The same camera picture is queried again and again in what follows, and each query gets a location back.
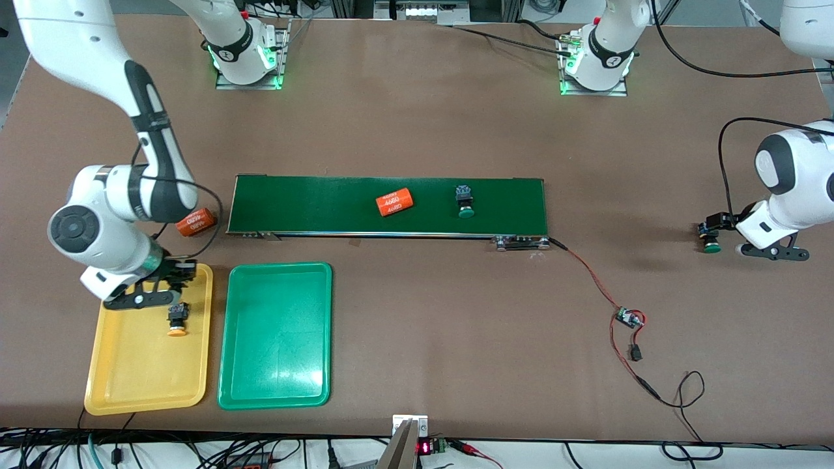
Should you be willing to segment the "yellow mushroom push button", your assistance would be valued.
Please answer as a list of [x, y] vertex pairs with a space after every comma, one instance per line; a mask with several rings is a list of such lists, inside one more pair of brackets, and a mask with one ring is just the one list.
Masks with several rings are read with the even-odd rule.
[[170, 337], [183, 337], [187, 335], [186, 321], [189, 316], [190, 306], [187, 303], [181, 302], [169, 306], [169, 313], [167, 313], [169, 332], [167, 335]]

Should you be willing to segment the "orange cylindrical battery cell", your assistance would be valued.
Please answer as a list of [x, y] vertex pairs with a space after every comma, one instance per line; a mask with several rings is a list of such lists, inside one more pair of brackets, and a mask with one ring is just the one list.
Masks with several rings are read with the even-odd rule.
[[408, 188], [402, 188], [388, 195], [379, 196], [375, 199], [375, 204], [379, 214], [388, 217], [413, 207], [414, 199]]
[[176, 222], [175, 227], [183, 237], [194, 237], [217, 225], [217, 217], [208, 208], [200, 208]]

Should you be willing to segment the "yellow plastic tray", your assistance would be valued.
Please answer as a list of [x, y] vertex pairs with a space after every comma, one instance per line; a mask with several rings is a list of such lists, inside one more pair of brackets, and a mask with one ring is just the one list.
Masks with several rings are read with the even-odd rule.
[[182, 337], [169, 335], [166, 306], [108, 311], [100, 306], [84, 406], [94, 416], [194, 406], [205, 394], [212, 269], [197, 265], [182, 291], [190, 306]]

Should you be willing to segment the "green plastic tray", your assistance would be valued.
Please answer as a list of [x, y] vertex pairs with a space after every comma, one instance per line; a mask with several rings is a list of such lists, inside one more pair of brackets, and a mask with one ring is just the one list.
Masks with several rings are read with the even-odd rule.
[[218, 406], [324, 406], [330, 398], [332, 267], [244, 264], [227, 282]]

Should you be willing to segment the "green conveyor belt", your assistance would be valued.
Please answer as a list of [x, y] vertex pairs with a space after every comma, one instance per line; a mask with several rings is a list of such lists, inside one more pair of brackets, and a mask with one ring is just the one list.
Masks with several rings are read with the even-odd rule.
[[[466, 184], [474, 216], [458, 217], [455, 187]], [[414, 206], [383, 217], [375, 199], [408, 188]], [[498, 251], [548, 249], [539, 178], [384, 178], [239, 175], [227, 234], [282, 238], [458, 238]]]

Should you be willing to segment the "red alligator clip lead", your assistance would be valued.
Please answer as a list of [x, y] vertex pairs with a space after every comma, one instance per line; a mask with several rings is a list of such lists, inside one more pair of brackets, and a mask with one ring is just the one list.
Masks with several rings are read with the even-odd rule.
[[448, 445], [453, 450], [461, 452], [462, 454], [467, 455], [469, 457], [475, 457], [475, 458], [478, 458], [478, 459], [483, 459], [483, 460], [489, 461], [489, 462], [495, 464], [495, 466], [497, 466], [498, 469], [504, 469], [504, 467], [497, 460], [495, 460], [492, 457], [487, 456], [486, 454], [484, 454], [482, 451], [478, 450], [474, 446], [472, 446], [468, 443], [462, 442], [462, 440], [447, 439], [446, 442], [448, 443]]

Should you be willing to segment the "white box with lights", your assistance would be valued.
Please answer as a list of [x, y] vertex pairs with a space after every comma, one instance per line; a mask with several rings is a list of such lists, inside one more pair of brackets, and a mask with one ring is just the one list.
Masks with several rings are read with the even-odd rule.
[[372, 18], [453, 26], [470, 23], [468, 0], [373, 0]]

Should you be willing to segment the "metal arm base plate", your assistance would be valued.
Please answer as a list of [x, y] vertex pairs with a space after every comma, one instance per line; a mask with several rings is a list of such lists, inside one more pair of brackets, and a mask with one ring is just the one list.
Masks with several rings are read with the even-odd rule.
[[560, 35], [555, 40], [559, 57], [560, 94], [563, 96], [626, 97], [626, 77], [635, 58], [630, 53], [625, 59], [614, 56], [614, 68], [605, 68], [598, 57], [584, 51], [581, 30]]
[[248, 18], [253, 29], [253, 40], [238, 61], [224, 63], [213, 55], [216, 69], [215, 89], [218, 90], [280, 90], [288, 59], [289, 29]]

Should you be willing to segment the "silver metal bracket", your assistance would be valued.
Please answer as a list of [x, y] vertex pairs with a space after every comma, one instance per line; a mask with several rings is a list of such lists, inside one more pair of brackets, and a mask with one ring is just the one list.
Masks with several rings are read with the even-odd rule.
[[427, 438], [429, 436], [429, 420], [428, 416], [426, 415], [414, 415], [414, 414], [395, 414], [392, 416], [392, 431], [391, 434], [395, 434], [396, 431], [402, 426], [402, 424], [406, 424], [408, 430], [412, 433], [417, 433], [420, 438]]

